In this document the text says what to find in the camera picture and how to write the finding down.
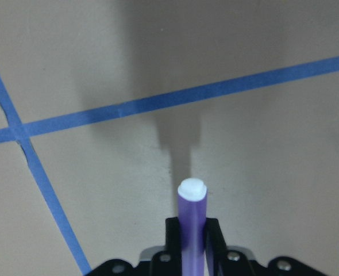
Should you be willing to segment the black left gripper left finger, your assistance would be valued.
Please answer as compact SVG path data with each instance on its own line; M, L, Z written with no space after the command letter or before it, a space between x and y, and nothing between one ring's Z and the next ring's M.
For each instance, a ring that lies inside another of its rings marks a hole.
M149 275L182 275L180 224L177 217L165 220L165 245L153 255Z

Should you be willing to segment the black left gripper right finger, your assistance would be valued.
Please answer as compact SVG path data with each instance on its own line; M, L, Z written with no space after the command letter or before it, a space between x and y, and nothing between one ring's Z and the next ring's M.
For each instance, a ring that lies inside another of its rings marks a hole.
M256 275L250 263L250 251L240 246L227 246L224 236L215 218L207 218L206 261L209 275Z

